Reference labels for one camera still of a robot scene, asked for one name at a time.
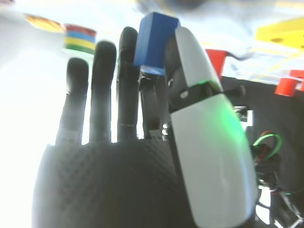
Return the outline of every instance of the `white surface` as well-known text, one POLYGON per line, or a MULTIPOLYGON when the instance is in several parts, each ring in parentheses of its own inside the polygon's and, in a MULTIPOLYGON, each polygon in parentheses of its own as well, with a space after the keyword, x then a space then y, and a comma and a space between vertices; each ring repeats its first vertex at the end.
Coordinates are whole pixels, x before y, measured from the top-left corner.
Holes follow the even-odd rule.
POLYGON ((175 30, 175 37, 187 87, 212 82, 216 88, 223 91, 219 77, 212 67, 206 51, 201 48, 191 31, 178 27, 175 30))
POLYGON ((198 227, 230 228, 256 205, 257 183, 248 141, 224 95, 171 114, 192 215, 198 227))

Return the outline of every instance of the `black finger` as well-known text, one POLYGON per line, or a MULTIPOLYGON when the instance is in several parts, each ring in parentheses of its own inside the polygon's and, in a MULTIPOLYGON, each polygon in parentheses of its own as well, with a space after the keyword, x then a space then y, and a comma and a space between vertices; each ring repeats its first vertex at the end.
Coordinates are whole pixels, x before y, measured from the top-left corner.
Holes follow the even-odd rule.
POLYGON ((90 142, 111 140, 111 84, 115 63, 115 45, 107 41, 99 42, 93 62, 90 142))
POLYGON ((56 143, 81 143, 88 89, 88 64, 71 58, 66 71, 66 102, 63 108, 56 143))
POLYGON ((117 140, 137 138, 139 69, 133 66, 137 31, 125 27, 120 36, 117 75, 118 123, 117 140))

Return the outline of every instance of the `cable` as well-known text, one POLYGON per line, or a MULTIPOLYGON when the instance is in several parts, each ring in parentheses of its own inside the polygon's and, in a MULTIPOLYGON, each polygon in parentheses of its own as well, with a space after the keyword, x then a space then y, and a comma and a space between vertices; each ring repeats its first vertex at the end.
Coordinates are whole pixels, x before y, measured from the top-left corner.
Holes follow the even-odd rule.
POLYGON ((262 137, 258 138, 254 143, 253 145, 256 146, 258 145, 261 141, 263 141, 264 139, 266 138, 269 138, 269 137, 275 137, 277 139, 277 145, 276 147, 273 149, 273 151, 267 155, 265 157, 265 160, 267 160, 268 158, 272 157, 273 155, 275 155, 278 150, 281 148, 282 146, 282 138, 278 135, 278 134, 274 134, 274 133, 271 133, 271 134, 266 134, 266 135, 263 135, 262 137))

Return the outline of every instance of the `striped cylinder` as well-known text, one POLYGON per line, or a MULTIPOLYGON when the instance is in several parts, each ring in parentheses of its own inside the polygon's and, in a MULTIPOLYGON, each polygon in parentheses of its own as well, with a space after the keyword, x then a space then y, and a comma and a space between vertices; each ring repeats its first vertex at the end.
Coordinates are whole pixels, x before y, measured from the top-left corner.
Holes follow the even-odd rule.
POLYGON ((96 31, 77 25, 65 26, 65 50, 77 54, 94 55, 96 31))

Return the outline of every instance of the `blue rectangular block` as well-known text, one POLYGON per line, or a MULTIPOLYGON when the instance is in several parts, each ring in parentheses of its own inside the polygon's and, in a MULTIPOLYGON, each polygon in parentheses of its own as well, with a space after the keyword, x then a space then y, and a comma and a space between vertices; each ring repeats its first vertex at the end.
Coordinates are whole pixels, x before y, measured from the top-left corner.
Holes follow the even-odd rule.
POLYGON ((164 48, 180 26, 177 18, 151 13, 141 21, 137 37, 134 65, 145 73, 164 75, 164 48))

